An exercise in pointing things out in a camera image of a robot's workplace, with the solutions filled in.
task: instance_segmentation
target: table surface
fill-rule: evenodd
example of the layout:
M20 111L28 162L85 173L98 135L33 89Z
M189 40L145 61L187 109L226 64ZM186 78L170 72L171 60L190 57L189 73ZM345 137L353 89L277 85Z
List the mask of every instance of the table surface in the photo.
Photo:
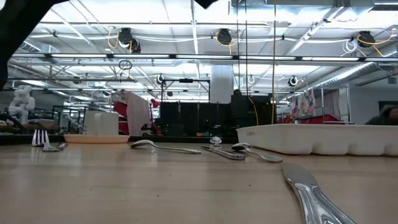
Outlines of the table surface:
M396 223L396 157L280 156L310 170L357 223ZM303 218L280 164L206 151L69 144L62 152L0 146L0 223L286 224Z

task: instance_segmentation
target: white robot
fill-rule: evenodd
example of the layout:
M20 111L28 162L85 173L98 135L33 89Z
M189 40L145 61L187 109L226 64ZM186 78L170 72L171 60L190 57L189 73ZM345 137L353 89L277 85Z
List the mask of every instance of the white robot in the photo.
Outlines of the white robot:
M30 97L32 91L31 86L19 86L14 92L14 99L8 107L8 112L11 116L19 115L19 122L21 124L27 123L29 111L35 108L35 99Z

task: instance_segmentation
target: fluorescent light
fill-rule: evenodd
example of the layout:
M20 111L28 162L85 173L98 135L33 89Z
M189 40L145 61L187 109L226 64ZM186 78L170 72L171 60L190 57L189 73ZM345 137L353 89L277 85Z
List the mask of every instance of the fluorescent light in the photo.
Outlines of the fluorescent light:
M398 6L398 2L375 2L374 5L379 5L379 6Z
M21 80L21 82L37 86L47 86L47 84L45 84L44 82L35 81L35 80Z
M59 94L59 95L61 95L61 96L69 96L68 94L66 94L66 93L62 93L62 92L60 92L60 91L54 91L54 93L56 93L56 94Z
M73 97L79 100L93 100L92 98L86 96L73 96Z
M303 57L303 60L316 61L358 61L357 57Z
M48 88L48 90L58 90L58 91L78 91L79 89L74 88Z
M248 60L273 60L272 56L247 56ZM246 56L239 56L239 59L246 60ZM276 56L275 60L295 60L295 57Z
M96 89L96 88L91 88L91 89L82 89L83 91L111 91L113 89Z
M44 54L13 54L12 57L30 57L30 58L35 58L35 57L45 57Z
M51 56L67 58L106 58L106 54L52 54Z
M177 55L180 59L232 59L232 55Z
M398 58L366 58L365 62L398 62Z
M169 58L169 55L153 54L114 54L114 58Z

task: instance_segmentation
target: ceiling beam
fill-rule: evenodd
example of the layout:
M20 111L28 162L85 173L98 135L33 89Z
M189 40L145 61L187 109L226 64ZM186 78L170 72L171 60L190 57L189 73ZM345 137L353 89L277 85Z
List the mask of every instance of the ceiling beam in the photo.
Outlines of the ceiling beam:
M298 41L296 41L296 43L293 45L293 47L291 47L288 51L286 51L286 53L284 55L292 55L301 45L303 45L305 43L305 41L307 41L309 38L311 38L311 36L313 34L315 34L323 25L326 24L326 22L328 21L328 19L331 17L335 17L338 13L338 11L340 11L341 9L343 9L342 7L333 7L331 8L324 16L323 19L320 22L317 22L315 24L315 26L311 26L302 36L301 38L299 38ZM272 70L272 66L269 66L269 68L266 70L266 72L264 72L263 76L261 78L264 78L265 76L268 75L268 73ZM251 84L250 86L250 90L253 89L257 83L260 81L261 79L256 80L253 84Z

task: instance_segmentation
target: white plastic tray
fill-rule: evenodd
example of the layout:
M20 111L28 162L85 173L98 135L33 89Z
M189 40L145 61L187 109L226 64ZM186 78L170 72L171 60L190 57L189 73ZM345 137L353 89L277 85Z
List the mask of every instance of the white plastic tray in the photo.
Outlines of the white plastic tray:
M398 126L273 124L237 131L239 142L284 154L398 156Z

